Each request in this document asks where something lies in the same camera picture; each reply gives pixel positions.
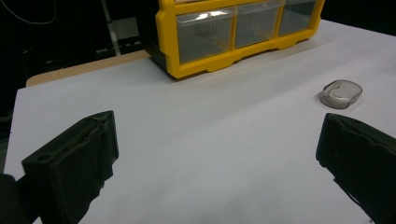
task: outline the table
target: table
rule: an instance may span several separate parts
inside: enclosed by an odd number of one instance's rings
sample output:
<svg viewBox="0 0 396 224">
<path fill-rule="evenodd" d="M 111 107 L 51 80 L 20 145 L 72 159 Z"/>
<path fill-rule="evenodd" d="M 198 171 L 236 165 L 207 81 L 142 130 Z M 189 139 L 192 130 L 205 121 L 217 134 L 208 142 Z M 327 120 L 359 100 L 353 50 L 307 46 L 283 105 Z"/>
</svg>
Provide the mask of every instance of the table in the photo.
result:
<svg viewBox="0 0 396 224">
<path fill-rule="evenodd" d="M 396 136 L 396 37 L 322 21 L 310 40 L 174 80 L 150 58 L 21 89 L 5 173 L 114 110 L 120 158 L 80 223 L 367 223 L 315 159 L 326 113 Z M 360 84 L 346 110 L 318 93 Z"/>
</svg>

